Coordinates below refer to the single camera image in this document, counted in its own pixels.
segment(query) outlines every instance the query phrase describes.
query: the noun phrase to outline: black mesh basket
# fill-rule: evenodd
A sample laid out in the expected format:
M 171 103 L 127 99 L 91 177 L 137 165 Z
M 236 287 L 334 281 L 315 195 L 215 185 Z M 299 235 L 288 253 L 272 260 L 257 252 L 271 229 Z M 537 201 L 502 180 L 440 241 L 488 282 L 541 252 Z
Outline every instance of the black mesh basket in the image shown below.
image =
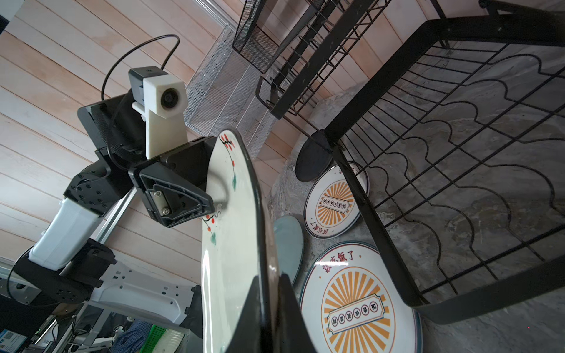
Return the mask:
M 275 53 L 275 74 L 259 82 L 270 87 L 270 94 L 258 98 L 278 119 L 287 112 L 300 115 L 390 1 L 310 2 L 300 19 L 305 22 L 303 28 L 295 38 L 291 36 L 290 44 L 283 43 L 286 50 L 280 56 L 280 50 Z
M 261 28 L 260 18 L 269 15 L 267 0 L 246 0 L 233 39 L 233 49 L 261 73 L 267 72 L 277 44 Z
M 401 297 L 432 321 L 565 285 L 564 23 L 428 21 L 325 129 Z

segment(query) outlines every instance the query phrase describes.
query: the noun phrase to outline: silver mesh basket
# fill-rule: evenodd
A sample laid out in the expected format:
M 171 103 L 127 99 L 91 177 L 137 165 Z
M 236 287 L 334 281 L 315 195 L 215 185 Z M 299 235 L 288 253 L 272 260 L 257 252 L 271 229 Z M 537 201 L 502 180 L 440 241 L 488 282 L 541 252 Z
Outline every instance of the silver mesh basket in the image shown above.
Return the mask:
M 202 136 L 236 128 L 255 159 L 276 119 L 256 99 L 261 73 L 232 50 L 233 37 L 226 26 L 187 84 L 184 122 Z

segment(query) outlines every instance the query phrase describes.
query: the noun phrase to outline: blue checkered cloth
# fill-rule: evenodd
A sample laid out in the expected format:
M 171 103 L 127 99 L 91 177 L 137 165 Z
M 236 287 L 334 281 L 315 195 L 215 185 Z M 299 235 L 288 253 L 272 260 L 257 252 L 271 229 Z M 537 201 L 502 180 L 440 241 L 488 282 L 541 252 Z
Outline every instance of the blue checkered cloth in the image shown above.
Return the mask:
M 151 323 L 141 320 L 134 321 L 129 329 L 116 339 L 112 345 L 112 353 L 138 352 L 147 340 L 151 327 L 153 327 Z

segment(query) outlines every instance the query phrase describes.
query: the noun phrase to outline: orange sunburst pattern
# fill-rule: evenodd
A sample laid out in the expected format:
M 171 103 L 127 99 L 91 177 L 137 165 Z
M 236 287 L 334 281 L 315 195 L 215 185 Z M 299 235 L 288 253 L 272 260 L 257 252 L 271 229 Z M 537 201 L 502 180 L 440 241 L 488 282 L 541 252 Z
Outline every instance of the orange sunburst pattern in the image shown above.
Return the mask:
M 392 349 L 394 308 L 383 283 L 361 267 L 336 273 L 322 300 L 326 343 L 335 353 L 388 353 Z
M 348 203 L 349 206 L 345 212 L 333 210 L 322 205 L 322 199 L 324 197 L 338 199 L 344 203 Z M 345 180 L 336 181 L 326 189 L 322 196 L 320 196 L 320 199 L 318 200 L 318 209 L 316 210 L 316 219 L 320 225 L 326 228 L 336 226 L 349 216 L 354 203 L 355 199 L 353 198 L 353 194 L 351 193 L 347 182 Z

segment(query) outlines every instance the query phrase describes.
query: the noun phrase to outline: white ceramic plate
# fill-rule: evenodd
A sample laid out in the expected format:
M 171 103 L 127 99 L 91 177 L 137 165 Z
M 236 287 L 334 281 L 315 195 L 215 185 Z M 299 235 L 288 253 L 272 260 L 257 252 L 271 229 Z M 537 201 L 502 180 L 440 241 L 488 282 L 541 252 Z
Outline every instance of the white ceramic plate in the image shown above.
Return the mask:
M 370 245 L 344 242 L 323 253 L 306 278 L 300 310 L 318 353 L 421 352 L 419 316 Z
M 216 211 L 202 218 L 203 348 L 224 352 L 232 339 L 251 281 L 259 276 L 266 296 L 261 323 L 271 323 L 277 303 L 278 262 L 270 219 L 264 217 L 260 186 L 239 132 L 216 140 L 206 193 Z
M 357 174 L 359 165 L 349 162 Z M 363 171 L 357 175 L 361 187 L 368 192 L 369 179 Z M 341 169 L 335 165 L 316 181 L 304 206 L 306 229 L 316 238 L 333 238 L 343 234 L 359 218 L 359 208 Z

